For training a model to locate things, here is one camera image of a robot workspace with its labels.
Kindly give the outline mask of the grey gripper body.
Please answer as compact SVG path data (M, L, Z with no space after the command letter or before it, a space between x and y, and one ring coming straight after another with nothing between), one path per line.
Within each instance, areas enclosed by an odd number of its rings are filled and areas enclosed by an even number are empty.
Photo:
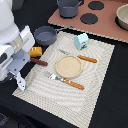
M9 64L7 69L10 73L17 75L29 60L29 53L21 49L17 54L13 56L13 61Z

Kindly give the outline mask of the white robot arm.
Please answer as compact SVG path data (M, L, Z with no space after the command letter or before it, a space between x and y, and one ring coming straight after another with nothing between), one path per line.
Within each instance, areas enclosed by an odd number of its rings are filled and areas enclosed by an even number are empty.
M35 44L28 25L22 31L14 22L12 0L0 0L0 81L17 75L30 60Z

